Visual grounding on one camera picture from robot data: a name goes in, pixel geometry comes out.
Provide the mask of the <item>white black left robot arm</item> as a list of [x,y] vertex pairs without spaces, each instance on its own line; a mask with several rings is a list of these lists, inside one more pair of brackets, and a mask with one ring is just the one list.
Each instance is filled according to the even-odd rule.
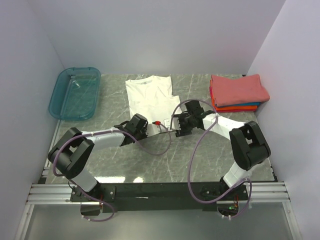
[[68,180],[82,188],[82,195],[88,201],[105,200],[101,184],[86,169],[90,154],[107,147],[122,147],[147,137],[148,120],[135,114],[131,120],[103,131],[84,132],[70,128],[48,153],[48,160]]

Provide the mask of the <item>white t shirt red print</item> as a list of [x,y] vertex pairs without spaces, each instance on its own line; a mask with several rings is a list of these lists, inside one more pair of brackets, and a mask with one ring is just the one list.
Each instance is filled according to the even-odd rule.
[[152,75],[143,79],[129,79],[125,82],[129,114],[144,116],[149,123],[171,117],[175,107],[181,102],[173,95],[170,76]]

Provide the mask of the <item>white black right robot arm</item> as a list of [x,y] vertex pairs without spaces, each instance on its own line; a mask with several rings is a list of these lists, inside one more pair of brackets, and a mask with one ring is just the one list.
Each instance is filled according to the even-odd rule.
[[262,133],[259,124],[255,121],[235,121],[219,115],[213,107],[205,111],[199,99],[188,99],[179,103],[173,110],[169,128],[177,120],[179,128],[175,130],[177,137],[190,135],[194,128],[203,130],[203,134],[196,143],[187,172],[187,186],[193,198],[191,168],[197,148],[203,138],[209,133],[216,133],[230,141],[233,155],[233,164],[218,183],[217,199],[230,200],[237,194],[237,187],[250,181],[253,169],[263,163],[271,155],[271,149]]

